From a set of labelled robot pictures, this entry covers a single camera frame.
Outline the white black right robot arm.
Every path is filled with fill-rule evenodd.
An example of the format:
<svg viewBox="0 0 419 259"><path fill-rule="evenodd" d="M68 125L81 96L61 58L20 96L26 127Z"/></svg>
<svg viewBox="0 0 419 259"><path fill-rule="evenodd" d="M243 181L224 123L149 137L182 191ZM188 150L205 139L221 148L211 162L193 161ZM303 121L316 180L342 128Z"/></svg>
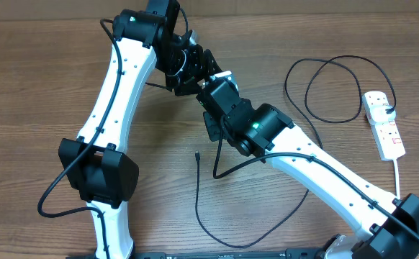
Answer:
<svg viewBox="0 0 419 259"><path fill-rule="evenodd" d="M361 178L317 146L270 104L254 109L231 77L213 78L198 93L209 135L227 140L249 159L215 179L261 161L281 170L334 210L353 233L337 235L318 258L416 258L419 198L403 199Z"/></svg>

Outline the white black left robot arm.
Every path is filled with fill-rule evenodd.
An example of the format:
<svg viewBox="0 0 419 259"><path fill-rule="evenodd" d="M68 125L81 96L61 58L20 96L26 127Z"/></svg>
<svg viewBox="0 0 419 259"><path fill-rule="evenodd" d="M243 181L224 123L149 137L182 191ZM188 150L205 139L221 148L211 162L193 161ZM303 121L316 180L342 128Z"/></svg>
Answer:
<svg viewBox="0 0 419 259"><path fill-rule="evenodd" d="M95 258L131 258L135 243L127 205L138 182L138 165L127 156L128 137L140 96L154 70L178 96L200 92L202 82L222 74L212 53L192 30L174 32L183 14L177 1L149 1L145 10L124 10L100 24L112 43L107 74L94 108L74 140L58 155L61 178L85 201L94 221Z"/></svg>

